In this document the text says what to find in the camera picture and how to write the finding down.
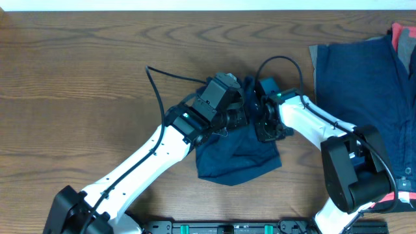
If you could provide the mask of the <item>red garment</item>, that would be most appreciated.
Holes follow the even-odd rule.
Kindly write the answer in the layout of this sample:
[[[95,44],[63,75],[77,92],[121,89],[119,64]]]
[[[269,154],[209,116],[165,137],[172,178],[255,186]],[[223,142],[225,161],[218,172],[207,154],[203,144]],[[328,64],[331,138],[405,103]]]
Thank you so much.
[[[391,154],[391,162],[395,175],[398,194],[390,193],[379,201],[375,207],[388,205],[397,200],[394,212],[415,210],[415,27],[392,24],[393,56],[398,59],[396,68],[398,78],[402,81],[402,93],[406,95],[407,114],[399,114],[406,118],[400,132],[393,138],[397,143],[388,143],[396,151]]]

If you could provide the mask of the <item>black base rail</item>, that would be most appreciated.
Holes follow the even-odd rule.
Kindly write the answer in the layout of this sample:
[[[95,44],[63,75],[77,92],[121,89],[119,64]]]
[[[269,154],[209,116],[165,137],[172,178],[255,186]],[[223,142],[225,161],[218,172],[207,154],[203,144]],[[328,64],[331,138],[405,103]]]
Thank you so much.
[[[171,222],[159,220],[144,225],[145,234],[317,234],[308,220],[278,222]]]

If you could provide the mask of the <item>navy blue trousers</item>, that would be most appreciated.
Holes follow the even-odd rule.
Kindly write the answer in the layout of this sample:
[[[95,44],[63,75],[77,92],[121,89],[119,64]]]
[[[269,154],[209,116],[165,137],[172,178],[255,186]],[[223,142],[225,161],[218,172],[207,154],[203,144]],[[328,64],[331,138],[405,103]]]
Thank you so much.
[[[255,133],[260,115],[254,94],[254,77],[242,82],[249,124],[229,131],[227,136],[211,135],[196,148],[198,177],[221,185],[234,186],[255,179],[282,166],[275,142],[261,142]]]

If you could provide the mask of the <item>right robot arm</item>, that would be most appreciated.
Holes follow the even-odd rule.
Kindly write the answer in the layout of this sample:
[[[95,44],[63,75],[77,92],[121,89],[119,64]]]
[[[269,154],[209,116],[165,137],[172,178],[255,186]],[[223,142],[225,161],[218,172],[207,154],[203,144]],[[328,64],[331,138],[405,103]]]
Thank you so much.
[[[318,108],[301,91],[282,91],[273,78],[256,81],[261,115],[255,131],[262,142],[283,140],[295,131],[321,152],[329,198],[309,221],[281,220],[278,233],[388,233],[385,222],[361,222],[365,213],[397,185],[377,128],[357,127]]]

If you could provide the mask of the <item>navy blue folded shirt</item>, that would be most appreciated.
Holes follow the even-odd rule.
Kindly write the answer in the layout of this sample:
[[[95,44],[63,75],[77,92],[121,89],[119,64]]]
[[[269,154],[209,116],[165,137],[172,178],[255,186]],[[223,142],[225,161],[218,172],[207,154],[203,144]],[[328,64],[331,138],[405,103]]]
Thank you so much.
[[[309,48],[317,105],[356,126],[375,126],[401,191],[415,191],[415,72],[390,35]]]

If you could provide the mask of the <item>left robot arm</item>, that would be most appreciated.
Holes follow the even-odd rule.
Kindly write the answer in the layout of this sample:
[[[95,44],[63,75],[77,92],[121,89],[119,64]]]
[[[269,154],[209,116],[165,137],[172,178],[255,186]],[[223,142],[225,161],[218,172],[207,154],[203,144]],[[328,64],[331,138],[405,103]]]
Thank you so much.
[[[240,81],[217,73],[200,93],[164,112],[149,140],[113,171],[79,192],[64,187],[53,200],[44,233],[142,233],[125,213],[140,194],[212,134],[247,123]]]

